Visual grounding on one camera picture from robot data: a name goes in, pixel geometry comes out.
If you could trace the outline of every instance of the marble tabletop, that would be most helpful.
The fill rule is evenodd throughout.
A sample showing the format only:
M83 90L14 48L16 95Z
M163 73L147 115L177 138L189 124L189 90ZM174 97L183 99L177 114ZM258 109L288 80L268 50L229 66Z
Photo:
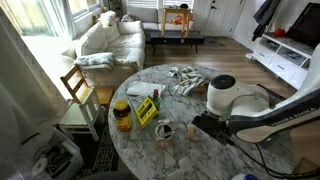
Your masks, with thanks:
M167 64L144 69L127 79L115 92L108 115L109 130L114 146L126 166L139 179L167 179L168 175L179 169L178 161L188 158L193 170L186 172L180 179L230 180L239 173L251 173L259 179L271 178L263 168L255 164L241 151L232 146L222 145L200 129L195 137L187 137L187 125L195 116L206 110L206 93L193 92L181 96L172 91L178 83L169 73L170 67L182 70L185 67L196 68L204 77L212 79L219 75L213 69L188 64ZM174 123L181 128L173 134L169 147L161 148L154 140L147 140L134 113L131 113L133 126L129 131L120 131L113 116L113 105L118 99L130 100L126 90L134 81L144 81L166 85L161 95L162 102L169 109ZM243 142L236 137L233 141L261 162L254 144ZM285 173L292 172L293 153L290 135L287 132L277 136L277 140L262 148L267 166Z

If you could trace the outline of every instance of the small bottle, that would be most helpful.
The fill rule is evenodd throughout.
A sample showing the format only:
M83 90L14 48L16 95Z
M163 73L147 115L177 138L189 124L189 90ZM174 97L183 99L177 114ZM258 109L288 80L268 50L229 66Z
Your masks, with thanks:
M252 174L238 174L231 180L258 180L258 178Z
M153 90L153 98L152 101L154 105L156 106L158 113L154 116L155 118L159 117L159 111L160 111L160 101L159 101L159 91L158 89Z
M114 104L113 115L116 119L119 130L126 131L131 128L132 120L130 112L131 108L126 100L120 99Z

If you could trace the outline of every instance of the crumpled cloth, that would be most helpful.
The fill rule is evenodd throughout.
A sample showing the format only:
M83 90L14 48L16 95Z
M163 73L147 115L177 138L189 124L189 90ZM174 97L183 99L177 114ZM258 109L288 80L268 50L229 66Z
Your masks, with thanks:
M209 79L203 77L198 70L193 67L186 67L181 71L176 67L171 67L170 75L179 82L172 90L183 96L188 96L199 86L210 82Z

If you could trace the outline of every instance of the tv stand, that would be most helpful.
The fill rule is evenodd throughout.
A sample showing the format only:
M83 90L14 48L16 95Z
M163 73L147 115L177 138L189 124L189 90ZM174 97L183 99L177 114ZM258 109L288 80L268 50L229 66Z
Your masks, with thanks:
M299 89L308 73L313 49L287 37L264 33L253 58L295 89Z

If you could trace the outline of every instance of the yellow box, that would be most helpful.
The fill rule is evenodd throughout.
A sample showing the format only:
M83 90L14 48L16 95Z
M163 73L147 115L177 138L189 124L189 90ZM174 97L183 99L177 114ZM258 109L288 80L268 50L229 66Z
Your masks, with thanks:
M152 99L149 96L146 97L136 110L141 127L144 128L157 113L158 110Z

